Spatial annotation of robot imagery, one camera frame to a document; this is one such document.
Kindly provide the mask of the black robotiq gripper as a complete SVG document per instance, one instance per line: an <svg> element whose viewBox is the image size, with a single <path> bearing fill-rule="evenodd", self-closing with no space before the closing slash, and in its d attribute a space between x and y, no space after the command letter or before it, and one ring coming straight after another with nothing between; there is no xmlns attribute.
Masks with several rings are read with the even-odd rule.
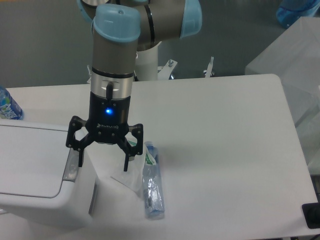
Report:
<svg viewBox="0 0 320 240"><path fill-rule="evenodd" d="M141 123L129 126L130 97L121 99L107 99L90 93L88 120L73 116L68 125L66 147L79 153L78 166L84 163L84 151L93 142L102 144L116 144L125 153L123 171L128 171L129 161L136 155L143 153L144 126ZM88 134L81 140L76 139L76 132L82 127ZM131 146L126 134L136 139L136 145Z"/></svg>

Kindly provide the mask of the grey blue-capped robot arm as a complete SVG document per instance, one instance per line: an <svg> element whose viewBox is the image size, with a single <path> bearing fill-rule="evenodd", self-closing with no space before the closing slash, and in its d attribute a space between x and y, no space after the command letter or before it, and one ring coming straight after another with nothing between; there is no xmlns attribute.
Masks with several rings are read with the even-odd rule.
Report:
<svg viewBox="0 0 320 240"><path fill-rule="evenodd" d="M93 37L88 119L73 116L66 146L84 163L96 142L119 146L126 164L143 152L144 127L128 124L137 52L157 43L197 34L203 15L197 0L103 0L78 3L92 20Z"/></svg>

